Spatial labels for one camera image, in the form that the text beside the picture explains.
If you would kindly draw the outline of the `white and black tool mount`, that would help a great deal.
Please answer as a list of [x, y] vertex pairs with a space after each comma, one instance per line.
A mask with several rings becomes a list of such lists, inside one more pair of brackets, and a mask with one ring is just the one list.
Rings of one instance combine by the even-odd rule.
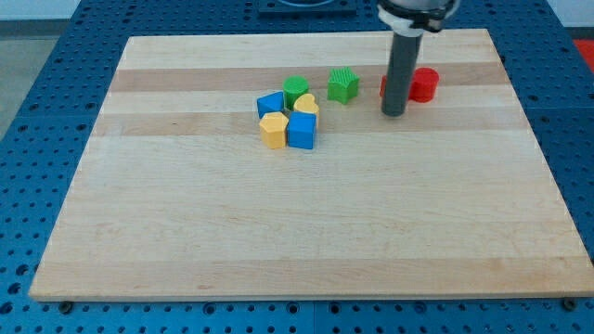
[[379, 19], [400, 36], [440, 32], [460, 0], [378, 0]]

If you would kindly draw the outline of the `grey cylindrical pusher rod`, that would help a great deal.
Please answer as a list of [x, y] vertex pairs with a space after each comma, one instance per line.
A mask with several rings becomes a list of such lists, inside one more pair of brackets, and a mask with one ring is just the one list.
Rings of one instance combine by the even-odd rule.
[[422, 34], [406, 37], [394, 33], [381, 102], [386, 116], [399, 117], [406, 110], [421, 40]]

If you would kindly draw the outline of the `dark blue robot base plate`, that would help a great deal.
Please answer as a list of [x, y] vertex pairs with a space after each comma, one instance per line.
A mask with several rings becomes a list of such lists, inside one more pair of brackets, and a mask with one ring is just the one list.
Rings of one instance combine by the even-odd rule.
[[356, 1], [352, 0], [257, 0], [255, 4], [262, 17], [356, 13]]

